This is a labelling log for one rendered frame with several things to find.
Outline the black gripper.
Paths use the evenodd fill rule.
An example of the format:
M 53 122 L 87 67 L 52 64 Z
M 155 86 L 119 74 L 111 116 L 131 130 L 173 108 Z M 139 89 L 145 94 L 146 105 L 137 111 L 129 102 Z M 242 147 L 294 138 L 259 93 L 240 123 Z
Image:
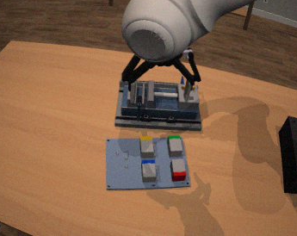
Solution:
M 182 56 L 185 56 L 185 58 L 189 60 L 189 63 L 193 70 L 194 75 L 192 75 L 188 71 L 188 69 L 183 65 L 183 63 L 179 60 Z M 183 74 L 183 76 L 187 79 L 184 94 L 183 94 L 185 102 L 189 101 L 189 94 L 190 94 L 190 91 L 192 90 L 193 85 L 195 85 L 195 82 L 201 81 L 201 77 L 198 75 L 199 72 L 195 66 L 194 54 L 193 54 L 192 48 L 190 47 L 187 50 L 184 50 L 184 52 L 176 56 L 174 59 L 171 59 L 169 61 L 165 61 L 161 63 L 144 61 L 140 66 L 138 66 L 135 69 L 135 67 L 139 62 L 140 62 L 140 58 L 138 58 L 137 56 L 135 57 L 135 54 L 134 54 L 134 56 L 132 57 L 132 59 L 124 69 L 123 73 L 121 74 L 121 81 L 128 82 L 128 90 L 130 91 L 130 102 L 133 102 L 134 82 L 138 78 L 140 78 L 144 73 L 146 73 L 149 69 L 152 69 L 155 65 L 157 66 L 173 65 Z

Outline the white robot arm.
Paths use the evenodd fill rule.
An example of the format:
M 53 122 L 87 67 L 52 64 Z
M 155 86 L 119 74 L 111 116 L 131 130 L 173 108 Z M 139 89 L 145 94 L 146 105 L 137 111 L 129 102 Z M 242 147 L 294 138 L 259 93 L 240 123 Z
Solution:
M 139 58 L 165 62 L 212 32 L 220 17 L 255 1 L 131 0 L 122 17 L 122 37 Z

